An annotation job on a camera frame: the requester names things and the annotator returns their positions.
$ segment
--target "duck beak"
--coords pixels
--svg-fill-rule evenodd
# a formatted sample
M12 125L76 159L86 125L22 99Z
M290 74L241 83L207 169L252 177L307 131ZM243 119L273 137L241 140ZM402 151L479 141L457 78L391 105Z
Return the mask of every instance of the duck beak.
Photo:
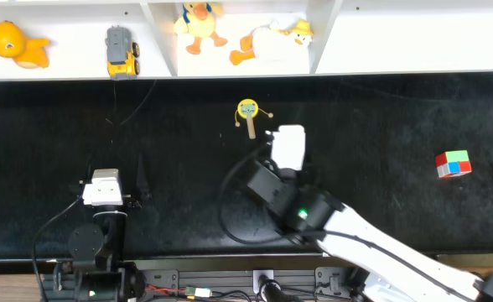
M200 3L196 5L195 9L193 9L193 13L198 19L205 20L207 18L207 9L205 8L205 4Z

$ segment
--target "yellow plush duck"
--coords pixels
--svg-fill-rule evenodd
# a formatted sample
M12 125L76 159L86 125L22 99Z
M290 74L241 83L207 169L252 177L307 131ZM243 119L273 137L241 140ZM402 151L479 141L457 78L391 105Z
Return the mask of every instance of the yellow plush duck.
M299 20L294 28L281 30L276 24L254 29L252 34L241 38L241 51L233 50L230 61L239 65L244 60L257 58L264 61L292 60L301 49L308 47L314 33L306 20Z
M47 39L29 39L19 27L9 21L0 23L0 56L13 58L23 68L47 68L49 59L45 46Z
M221 16L224 13L218 3L183 3L184 13L174 25L176 34L192 34L195 41L187 46L187 51L193 55L200 54L202 39L211 37L216 47L224 46L227 39L219 37L215 32L215 17L213 13Z

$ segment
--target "wooden handle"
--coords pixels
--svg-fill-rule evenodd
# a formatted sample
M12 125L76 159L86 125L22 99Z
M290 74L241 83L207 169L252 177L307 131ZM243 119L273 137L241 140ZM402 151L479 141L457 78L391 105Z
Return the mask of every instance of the wooden handle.
M252 116L246 117L246 126L248 127L248 137L250 139L256 138L256 129L254 129L254 119Z

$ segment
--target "yellow hat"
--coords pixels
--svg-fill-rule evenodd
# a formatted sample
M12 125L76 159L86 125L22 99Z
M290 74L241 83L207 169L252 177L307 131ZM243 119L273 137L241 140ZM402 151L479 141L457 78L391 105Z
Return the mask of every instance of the yellow hat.
M314 33L312 33L312 31L310 30L310 23L302 19L299 20L297 24L295 24L295 27L290 31L296 34L311 35L311 36L314 35Z

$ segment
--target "green indicator light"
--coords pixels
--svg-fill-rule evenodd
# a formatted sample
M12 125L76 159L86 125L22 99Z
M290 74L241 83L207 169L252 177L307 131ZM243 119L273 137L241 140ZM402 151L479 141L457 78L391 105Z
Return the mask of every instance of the green indicator light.
M302 219L306 219L308 217L308 212L305 209L298 210L298 216Z

